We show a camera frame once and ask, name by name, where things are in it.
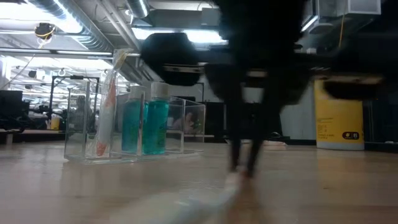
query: label on yellow bin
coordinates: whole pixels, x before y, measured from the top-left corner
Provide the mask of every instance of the label on yellow bin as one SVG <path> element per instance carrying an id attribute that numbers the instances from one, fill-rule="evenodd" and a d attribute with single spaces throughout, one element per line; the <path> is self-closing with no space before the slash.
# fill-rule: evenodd
<path id="1" fill-rule="evenodd" d="M 316 80 L 314 86 L 317 141 L 363 143 L 362 101 L 334 99 L 322 83 Z"/>

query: wooden table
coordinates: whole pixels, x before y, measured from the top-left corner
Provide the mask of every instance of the wooden table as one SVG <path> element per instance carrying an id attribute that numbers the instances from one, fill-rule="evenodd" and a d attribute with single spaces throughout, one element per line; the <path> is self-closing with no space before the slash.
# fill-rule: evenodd
<path id="1" fill-rule="evenodd" d="M 205 151 L 200 157 L 93 166 L 63 159 L 63 142 L 2 147 L 1 223 L 115 223 L 123 220 L 117 217 L 121 210 L 151 195 L 215 195 L 227 174 L 227 145 L 191 147 Z M 135 218 L 124 220 L 136 224 Z M 262 153 L 256 181 L 238 195 L 228 218 L 229 223 L 395 224 L 398 155 L 270 147 Z"/>

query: teal bottle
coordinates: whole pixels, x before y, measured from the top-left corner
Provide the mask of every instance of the teal bottle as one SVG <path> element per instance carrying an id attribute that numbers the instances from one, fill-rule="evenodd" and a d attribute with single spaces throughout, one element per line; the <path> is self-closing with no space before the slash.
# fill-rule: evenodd
<path id="1" fill-rule="evenodd" d="M 140 124 L 141 95 L 145 92 L 143 86 L 132 86 L 129 100 L 124 105 L 122 151 L 137 153 L 138 132 Z M 144 103 L 144 124 L 148 114 L 148 102 Z"/>
<path id="2" fill-rule="evenodd" d="M 169 86 L 166 83 L 152 83 L 151 100 L 144 124 L 143 154 L 164 154 L 166 150 L 167 118 L 169 115 Z"/>

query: acrylic box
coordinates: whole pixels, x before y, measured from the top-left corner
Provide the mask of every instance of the acrylic box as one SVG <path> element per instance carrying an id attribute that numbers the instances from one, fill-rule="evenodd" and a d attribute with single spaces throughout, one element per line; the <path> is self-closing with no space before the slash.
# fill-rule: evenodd
<path id="1" fill-rule="evenodd" d="M 87 82 L 70 89 L 68 96 L 68 121 L 65 141 L 64 157 L 69 161 L 84 164 L 106 164 L 120 162 L 139 162 L 157 159 L 173 159 L 187 156 L 197 156 L 201 150 L 193 147 L 196 142 L 204 142 L 205 105 L 170 97 L 165 138 L 165 153 L 145 155 L 142 151 L 142 134 L 144 118 L 139 117 L 141 139 L 135 152 L 122 150 L 122 135 L 124 124 L 124 107 L 129 101 L 130 94 L 126 88 L 117 88 L 114 110 L 101 117 L 101 104 L 106 103 L 106 95 L 101 94 L 102 85 Z M 144 91 L 142 92 L 142 106 L 144 106 Z M 100 119 L 106 120 L 106 127 Z M 106 136 L 107 145 L 103 154 L 98 154 L 98 143 Z"/>

